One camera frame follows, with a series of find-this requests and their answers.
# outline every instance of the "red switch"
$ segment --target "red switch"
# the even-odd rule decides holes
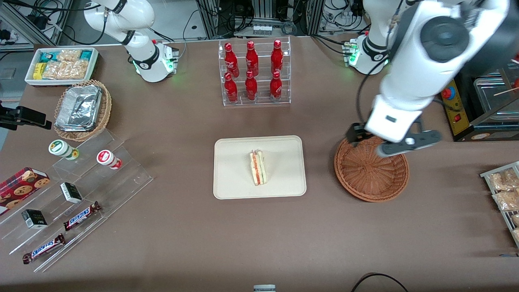
[[[442,97],[444,99],[448,99],[451,95],[452,95],[452,91],[449,89],[449,88],[445,88],[443,91],[442,91]]]

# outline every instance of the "sandwich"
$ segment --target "sandwich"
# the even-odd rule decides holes
[[[255,185],[267,183],[267,172],[265,171],[263,152],[261,150],[253,150],[250,153],[252,177]]]

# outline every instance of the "table surface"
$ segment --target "table surface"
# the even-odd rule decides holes
[[[45,273],[0,245],[0,290],[251,291],[272,283],[282,292],[330,292],[382,272],[410,291],[517,291],[519,259],[498,257],[517,250],[479,174],[519,160],[519,142],[454,143],[432,104],[425,127],[444,139],[407,154],[404,192],[386,203],[358,200],[336,179],[333,156],[358,121],[363,76],[312,38],[291,41],[292,104],[259,109],[223,107],[217,41],[188,43],[178,74],[156,84],[135,73],[122,46],[98,47],[95,76],[113,99],[108,128],[155,180]],[[364,112],[383,74],[366,83]],[[62,92],[27,86],[21,105],[53,120]],[[303,141],[305,195],[213,196],[217,140],[279,135]],[[49,168],[56,137],[30,126],[10,132],[0,180],[24,166]],[[367,282],[363,291],[398,291],[386,280]]]

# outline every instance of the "red bottle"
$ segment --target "red bottle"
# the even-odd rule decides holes
[[[279,71],[275,71],[272,74],[272,80],[270,81],[270,100],[278,102],[281,99],[281,86],[283,83],[279,79]]]
[[[227,72],[232,74],[234,78],[238,78],[238,76],[240,76],[240,70],[238,69],[238,58],[236,58],[236,54],[233,52],[233,46],[230,43],[226,43],[224,47]]]
[[[229,72],[225,72],[225,93],[227,94],[227,98],[230,103],[238,102],[238,88],[236,87],[236,83],[233,81],[233,77]]]
[[[254,73],[251,70],[247,71],[247,80],[245,80],[245,88],[247,89],[247,98],[250,101],[255,101],[258,97],[258,83],[254,78]]]
[[[274,73],[276,70],[281,72],[283,69],[283,51],[281,50],[281,41],[274,41],[274,50],[272,50],[272,55],[270,55],[270,62],[272,64],[271,71]]]
[[[254,42],[247,42],[247,55],[245,56],[247,61],[247,70],[251,70],[254,76],[258,76],[260,73],[260,65],[258,62],[258,53],[254,49]]]

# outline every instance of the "wicker basket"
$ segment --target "wicker basket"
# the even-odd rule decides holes
[[[112,97],[110,96],[110,92],[106,89],[106,87],[99,81],[89,80],[86,82],[81,82],[78,84],[72,85],[72,87],[80,87],[87,85],[96,85],[99,86],[103,90],[103,96],[101,97],[101,104],[99,105],[99,114],[98,114],[98,122],[93,131],[90,132],[65,132],[58,128],[56,128],[56,124],[54,124],[54,129],[58,133],[58,135],[63,139],[74,140],[77,142],[83,142],[95,135],[97,132],[106,128],[108,124],[108,120],[110,119],[110,110],[112,109]],[[60,101],[58,102],[58,106],[54,111],[54,119],[58,118],[58,114],[61,109],[61,103],[63,102],[63,98],[65,97],[65,92],[61,95]]]
[[[382,143],[378,137],[353,147],[343,140],[335,153],[337,178],[352,195],[368,202],[394,199],[407,186],[409,165],[403,154],[382,158],[376,149]]]

